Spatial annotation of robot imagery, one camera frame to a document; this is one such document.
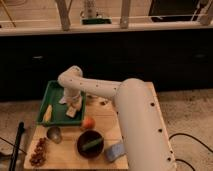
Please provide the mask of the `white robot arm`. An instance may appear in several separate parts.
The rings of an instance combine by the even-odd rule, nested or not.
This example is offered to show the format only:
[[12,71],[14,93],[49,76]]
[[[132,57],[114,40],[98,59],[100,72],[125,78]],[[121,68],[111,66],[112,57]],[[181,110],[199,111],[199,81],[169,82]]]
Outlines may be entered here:
[[58,76],[58,83],[69,100],[83,91],[114,102],[129,171],[177,170],[162,113],[144,81],[88,79],[78,66],[72,66]]

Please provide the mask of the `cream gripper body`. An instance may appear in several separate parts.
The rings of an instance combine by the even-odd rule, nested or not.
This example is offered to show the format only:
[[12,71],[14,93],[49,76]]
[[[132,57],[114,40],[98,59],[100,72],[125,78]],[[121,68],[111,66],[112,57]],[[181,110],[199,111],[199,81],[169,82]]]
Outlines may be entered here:
[[76,110],[81,109],[82,96],[79,90],[65,88],[64,97],[68,106],[72,106]]

